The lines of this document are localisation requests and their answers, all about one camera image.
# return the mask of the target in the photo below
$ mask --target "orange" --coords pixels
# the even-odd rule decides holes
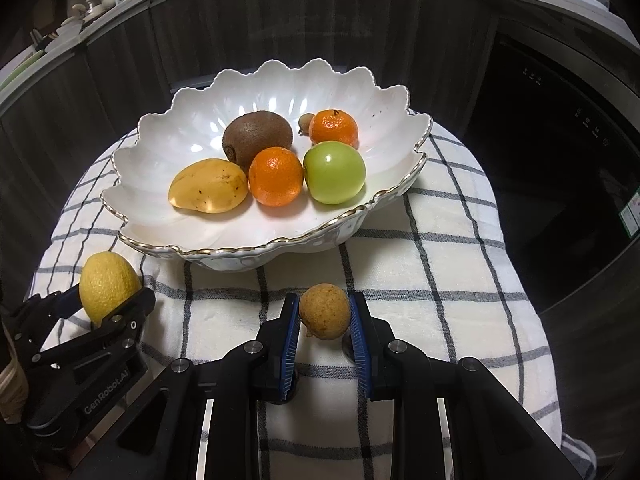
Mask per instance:
[[[249,167],[249,189],[263,205],[279,207],[292,202],[302,190],[304,171],[295,153],[273,147],[258,153]]]
[[[311,142],[337,140],[355,147],[358,141],[358,125],[347,112],[322,110],[314,115],[309,124]]]

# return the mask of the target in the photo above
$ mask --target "sticker label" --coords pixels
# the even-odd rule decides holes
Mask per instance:
[[[637,191],[631,197],[631,200],[629,200],[627,206],[629,209],[631,209],[631,213],[636,220],[636,224],[640,226],[640,194],[638,194]]]
[[[638,222],[634,218],[634,214],[631,212],[629,204],[625,205],[625,208],[620,211],[620,219],[622,220],[622,225],[626,229],[626,234],[628,234],[630,238],[638,232]]]

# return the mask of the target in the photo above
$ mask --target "green apple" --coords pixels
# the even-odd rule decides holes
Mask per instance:
[[[341,204],[356,196],[367,176],[364,160],[348,144],[326,140],[305,154],[306,186],[323,204]]]

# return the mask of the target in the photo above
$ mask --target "fruit bowl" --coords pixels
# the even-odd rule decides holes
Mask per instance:
[[[326,108],[340,108],[358,124],[367,177],[353,199],[323,205],[305,187],[279,208],[262,206],[251,194],[219,214],[169,204],[167,192],[180,170],[203,158],[226,158],[222,136],[236,117],[254,110],[280,114],[294,131],[291,149],[302,160],[312,145],[298,135],[298,118]],[[111,158],[119,179],[101,199],[124,221],[120,240],[142,253],[214,270],[253,269],[281,253],[324,251],[353,235],[369,211],[401,196],[417,178],[427,158],[420,147],[432,124],[427,114],[409,109],[407,88],[381,89],[364,67],[338,73],[314,59],[297,69],[270,60],[251,74],[223,70],[208,88],[180,89],[168,111],[140,119],[136,144]]]

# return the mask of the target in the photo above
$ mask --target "white cloth with black stripes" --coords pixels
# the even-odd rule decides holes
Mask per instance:
[[[372,315],[388,320],[396,337],[437,359],[479,358],[560,445],[553,361],[505,252],[494,193],[469,150],[443,127],[436,124],[424,144],[429,159],[414,186],[367,217],[340,248],[284,254],[237,274],[145,257],[117,239],[121,222],[99,197],[116,180],[111,152],[134,141],[129,134],[111,146],[71,194],[32,294],[66,290],[78,282],[88,256],[119,252],[156,292],[142,352],[157,375],[176,357],[196,363],[219,359],[254,338],[260,323],[278,316],[286,292],[302,293],[321,282],[362,290]],[[54,329],[47,346],[89,327],[80,311]],[[258,410],[261,478],[389,478],[391,403],[358,399],[356,371],[340,340],[319,341],[304,337],[304,328],[300,332],[297,396],[284,406]]]

